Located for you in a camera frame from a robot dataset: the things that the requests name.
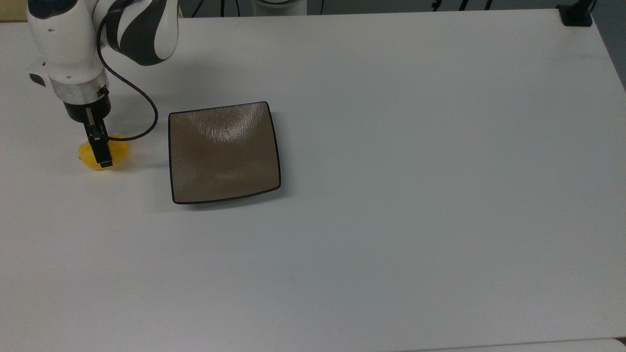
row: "square plate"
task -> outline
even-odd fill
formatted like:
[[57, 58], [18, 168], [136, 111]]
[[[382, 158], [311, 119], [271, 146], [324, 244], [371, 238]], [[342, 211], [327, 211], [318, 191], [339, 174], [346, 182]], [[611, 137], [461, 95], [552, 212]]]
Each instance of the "square plate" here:
[[218, 202], [280, 187], [267, 102], [171, 113], [168, 127], [174, 203]]

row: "black cable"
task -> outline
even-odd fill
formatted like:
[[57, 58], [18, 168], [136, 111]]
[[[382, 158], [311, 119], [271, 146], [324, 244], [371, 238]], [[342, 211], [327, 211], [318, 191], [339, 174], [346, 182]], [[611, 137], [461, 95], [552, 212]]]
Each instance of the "black cable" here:
[[198, 10], [200, 9], [200, 6], [202, 6], [202, 3], [204, 3], [204, 0], [200, 0], [200, 2], [198, 3], [198, 6], [196, 6], [196, 9], [193, 10], [192, 18], [194, 18], [195, 15], [198, 13]]
[[431, 7], [433, 8], [433, 12], [437, 11], [437, 9], [441, 6], [442, 0], [434, 0]]
[[155, 102], [152, 101], [152, 99], [150, 99], [150, 97], [144, 93], [143, 90], [139, 89], [139, 87], [137, 87], [136, 85], [134, 85], [133, 83], [130, 83], [130, 81], [128, 81], [126, 78], [122, 77], [119, 73], [115, 72], [106, 62], [104, 57], [102, 57], [102, 48], [100, 48], [100, 37], [102, 36], [102, 29], [105, 27], [105, 23], [106, 23], [106, 16], [105, 19], [102, 20], [102, 22], [100, 23], [100, 25], [98, 26], [98, 34], [96, 35], [96, 51], [98, 52], [98, 57], [100, 58], [100, 61], [102, 62], [102, 65], [107, 69], [107, 71], [109, 71], [113, 76], [117, 77], [120, 81], [126, 83], [128, 86], [130, 86], [130, 88], [133, 88], [134, 90], [136, 90], [139, 94], [143, 95], [144, 98], [146, 98], [146, 100], [148, 100], [148, 102], [150, 103], [150, 105], [152, 106], [152, 110], [154, 110], [155, 112], [155, 119], [154, 121], [152, 121], [152, 125], [150, 125], [150, 127], [148, 127], [147, 130], [145, 130], [144, 132], [139, 133], [136, 136], [132, 136], [132, 137], [127, 137], [127, 138], [117, 138], [117, 137], [110, 137], [110, 136], [103, 136], [100, 134], [100, 132], [98, 130], [96, 130], [94, 128], [94, 126], [91, 126], [91, 130], [93, 131], [93, 133], [98, 136], [98, 138], [104, 139], [104, 140], [114, 140], [117, 142], [128, 142], [131, 140], [136, 140], [139, 139], [145, 135], [147, 135], [148, 133], [150, 133], [152, 130], [154, 130], [154, 128], [157, 125], [158, 122], [158, 110], [157, 110], [157, 106], [155, 105]]

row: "black stand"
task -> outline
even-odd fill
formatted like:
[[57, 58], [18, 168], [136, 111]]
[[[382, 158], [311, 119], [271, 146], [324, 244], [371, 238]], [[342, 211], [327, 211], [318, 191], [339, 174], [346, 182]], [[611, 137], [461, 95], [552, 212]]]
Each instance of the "black stand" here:
[[561, 21], [568, 27], [591, 27], [593, 20], [589, 13], [592, 0], [578, 0], [574, 5], [557, 5]]

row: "table surface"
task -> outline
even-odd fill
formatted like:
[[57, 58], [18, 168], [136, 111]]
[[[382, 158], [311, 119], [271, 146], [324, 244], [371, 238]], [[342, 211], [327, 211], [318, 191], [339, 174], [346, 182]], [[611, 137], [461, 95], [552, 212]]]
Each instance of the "table surface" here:
[[[0, 24], [5, 351], [406, 351], [626, 336], [626, 94], [556, 10], [180, 21], [110, 65], [163, 119], [94, 172]], [[110, 133], [150, 124], [115, 78]], [[275, 192], [175, 205], [167, 113], [266, 100]]]

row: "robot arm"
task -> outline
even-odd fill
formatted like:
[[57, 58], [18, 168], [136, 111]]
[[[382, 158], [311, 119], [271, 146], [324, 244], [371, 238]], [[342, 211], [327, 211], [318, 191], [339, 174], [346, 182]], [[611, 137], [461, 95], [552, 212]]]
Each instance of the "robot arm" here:
[[96, 161], [112, 165], [103, 121], [108, 81], [96, 45], [144, 66], [166, 60], [178, 39], [177, 0], [28, 0], [27, 17], [54, 92], [85, 125]]

